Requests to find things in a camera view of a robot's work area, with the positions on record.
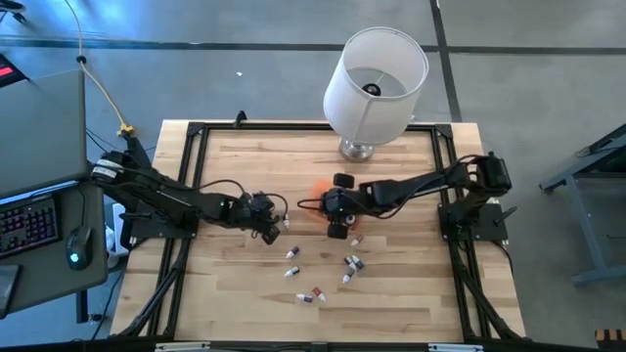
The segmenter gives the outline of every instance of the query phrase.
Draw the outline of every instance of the small bottle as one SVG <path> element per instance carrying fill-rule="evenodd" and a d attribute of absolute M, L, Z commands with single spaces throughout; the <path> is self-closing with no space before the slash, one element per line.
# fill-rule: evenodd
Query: small bottle
<path fill-rule="evenodd" d="M 295 274 L 297 274 L 297 273 L 299 273 L 299 272 L 300 272 L 300 268 L 298 268 L 298 267 L 293 267 L 293 268 L 291 268 L 291 269 L 287 270 L 287 272 L 285 273 L 285 277 L 286 277 L 286 278 L 288 278 L 288 277 L 292 277 L 293 275 L 295 275 Z"/>
<path fill-rule="evenodd" d="M 352 268 L 348 268 L 348 271 L 343 276 L 343 283 L 347 284 L 350 281 L 350 279 L 352 279 L 352 276 L 354 275 L 354 273 L 356 273 L 356 270 Z"/>
<path fill-rule="evenodd" d="M 324 293 L 322 293 L 322 291 L 319 288 L 314 287 L 313 288 L 313 293 L 315 293 L 315 295 L 318 298 L 320 298 L 320 300 L 322 300 L 322 302 L 326 302 L 326 295 L 324 295 Z"/>
<path fill-rule="evenodd" d="M 352 240 L 350 246 L 357 246 L 363 240 L 363 235 L 359 235 L 356 239 Z"/>
<path fill-rule="evenodd" d="M 352 261 L 354 262 L 354 265 L 356 265 L 357 269 L 361 270 L 365 268 L 365 264 L 363 264 L 363 261 L 359 259 L 356 255 L 352 255 Z"/>
<path fill-rule="evenodd" d="M 291 259 L 293 258 L 296 254 L 298 254 L 300 252 L 300 248 L 298 248 L 297 246 L 295 246 L 294 248 L 290 249 L 290 251 L 287 253 L 287 255 L 285 256 L 287 259 Z"/>
<path fill-rule="evenodd" d="M 346 256 L 345 258 L 343 258 L 343 262 L 345 263 L 345 265 L 347 265 L 351 269 L 353 269 L 353 270 L 357 269 L 356 264 L 354 264 L 354 262 L 352 261 L 352 257 L 350 257 L 349 255 Z"/>
<path fill-rule="evenodd" d="M 313 302 L 313 296 L 310 294 L 302 294 L 299 293 L 296 295 L 297 299 L 301 300 L 302 302 L 306 302 L 306 303 L 311 303 Z"/>

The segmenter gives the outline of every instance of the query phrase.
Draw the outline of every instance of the lamp base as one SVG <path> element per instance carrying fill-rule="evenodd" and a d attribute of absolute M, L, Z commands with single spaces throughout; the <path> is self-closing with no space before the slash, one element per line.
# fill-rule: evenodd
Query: lamp base
<path fill-rule="evenodd" d="M 356 144 L 341 138 L 339 141 L 339 153 L 350 162 L 363 162 L 372 157 L 374 146 Z"/>

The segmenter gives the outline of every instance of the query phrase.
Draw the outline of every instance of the lamp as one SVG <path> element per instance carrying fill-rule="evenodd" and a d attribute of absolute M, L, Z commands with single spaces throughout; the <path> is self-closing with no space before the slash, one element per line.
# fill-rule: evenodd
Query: lamp
<path fill-rule="evenodd" d="M 365 161 L 375 145 L 400 136 L 427 74 L 424 51 L 399 30 L 372 27 L 350 38 L 324 95 L 324 114 L 341 136 L 341 155 Z"/>

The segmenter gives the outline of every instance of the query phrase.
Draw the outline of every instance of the gray floor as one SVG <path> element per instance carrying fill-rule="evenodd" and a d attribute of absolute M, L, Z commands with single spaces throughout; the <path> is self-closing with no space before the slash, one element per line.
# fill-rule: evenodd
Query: gray floor
<path fill-rule="evenodd" d="M 23 1 L 30 25 L 7 17 L 8 38 L 74 38 L 61 0 Z M 624 47 L 626 3 L 618 0 L 440 0 L 450 45 Z M 72 1 L 85 36 L 115 40 L 344 43 L 357 30 L 389 25 L 436 44 L 427 0 L 109 0 Z M 0 47 L 37 77 L 76 68 L 75 49 Z M 87 50 L 93 72 L 136 126 L 146 147 L 165 118 L 322 118 L 322 96 L 338 52 Z M 438 54 L 415 116 L 450 121 Z M 626 328 L 626 280 L 574 287 L 591 268 L 568 197 L 543 196 L 537 184 L 574 161 L 573 153 L 624 123 L 622 56 L 452 55 L 464 121 L 477 122 L 486 150 L 503 156 L 517 205 L 508 220 L 515 284 L 530 337 L 594 346 L 597 328 Z M 110 142 L 118 123 L 87 84 L 88 126 Z M 89 156 L 99 150 L 89 145 Z M 90 291 L 103 309 L 107 285 Z M 73 300 L 59 299 L 0 322 L 0 345 L 87 338 L 73 322 Z M 109 321 L 100 336 L 108 332 Z"/>

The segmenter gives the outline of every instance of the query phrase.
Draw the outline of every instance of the wooden table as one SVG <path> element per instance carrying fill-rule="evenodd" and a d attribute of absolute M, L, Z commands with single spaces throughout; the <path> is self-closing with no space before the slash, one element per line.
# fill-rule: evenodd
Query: wooden table
<path fill-rule="evenodd" d="M 155 168 L 174 179 L 187 123 L 165 120 L 156 146 Z M 458 155 L 482 154 L 476 124 L 454 123 L 452 127 Z M 308 198 L 316 180 L 330 179 L 336 172 L 353 174 L 360 183 L 405 179 L 434 170 L 429 136 L 405 133 L 379 147 L 362 164 L 341 158 L 338 139 L 333 131 L 210 132 L 201 182 L 232 178 L 249 192 L 282 194 L 291 206 L 291 227 L 268 246 L 261 239 L 251 239 L 249 232 L 201 224 L 190 252 L 176 339 L 462 340 L 449 252 L 440 238 L 435 210 L 438 195 L 410 201 L 389 220 L 364 218 L 359 233 L 365 239 L 356 248 L 350 247 L 351 238 L 328 239 L 326 225 L 295 206 L 299 199 Z M 198 146 L 194 148 L 192 155 L 197 154 Z M 195 164 L 192 158 L 188 185 Z M 228 184 L 210 190 L 238 194 Z M 277 202 L 277 209 L 282 208 Z M 153 293 L 163 243 L 148 240 L 132 252 L 112 333 L 127 327 Z M 301 252 L 286 260 L 285 254 L 294 245 Z M 342 258 L 349 253 L 359 256 L 367 267 L 343 285 Z M 523 335 L 506 256 L 490 242 L 477 242 L 476 253 L 485 294 L 512 329 Z M 283 274 L 293 265 L 301 273 L 285 279 Z M 316 299 L 306 304 L 295 298 L 296 293 L 310 293 L 314 286 L 324 292 L 328 303 Z M 164 300 L 161 328 L 170 294 Z M 472 299 L 468 305 L 478 331 Z"/>

